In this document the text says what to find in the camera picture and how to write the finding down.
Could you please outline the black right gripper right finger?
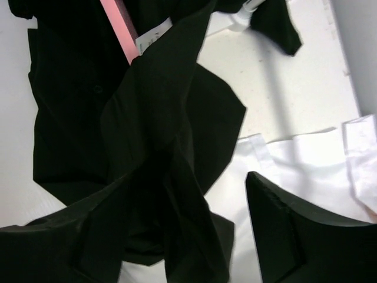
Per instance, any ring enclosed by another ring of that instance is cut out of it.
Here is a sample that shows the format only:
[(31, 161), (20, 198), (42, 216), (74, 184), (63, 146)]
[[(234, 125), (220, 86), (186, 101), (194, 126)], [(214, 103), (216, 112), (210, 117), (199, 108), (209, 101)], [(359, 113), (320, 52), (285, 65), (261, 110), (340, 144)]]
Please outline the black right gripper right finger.
[(376, 225), (322, 209), (257, 172), (246, 178), (263, 282), (376, 282)]

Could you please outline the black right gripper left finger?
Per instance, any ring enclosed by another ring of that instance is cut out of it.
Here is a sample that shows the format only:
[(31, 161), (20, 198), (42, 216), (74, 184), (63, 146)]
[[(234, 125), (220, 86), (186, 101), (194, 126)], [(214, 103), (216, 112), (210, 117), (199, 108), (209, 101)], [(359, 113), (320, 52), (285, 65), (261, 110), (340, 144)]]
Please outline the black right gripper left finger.
[(1, 228), (1, 282), (117, 282), (128, 180), (25, 226)]

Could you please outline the black shirt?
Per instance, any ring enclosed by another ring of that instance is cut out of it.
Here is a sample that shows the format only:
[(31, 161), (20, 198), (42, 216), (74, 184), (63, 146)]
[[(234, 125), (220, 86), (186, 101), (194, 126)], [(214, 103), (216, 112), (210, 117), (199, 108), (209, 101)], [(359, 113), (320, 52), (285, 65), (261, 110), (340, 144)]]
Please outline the black shirt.
[(213, 12), (246, 1), (124, 1), (138, 36), (171, 27), (128, 63), (100, 1), (9, 1), (28, 31), (38, 112), (34, 181), (65, 208), (126, 177), (121, 264), (190, 261), (224, 274), (234, 223), (205, 194), (232, 159), (246, 112), (197, 63)]

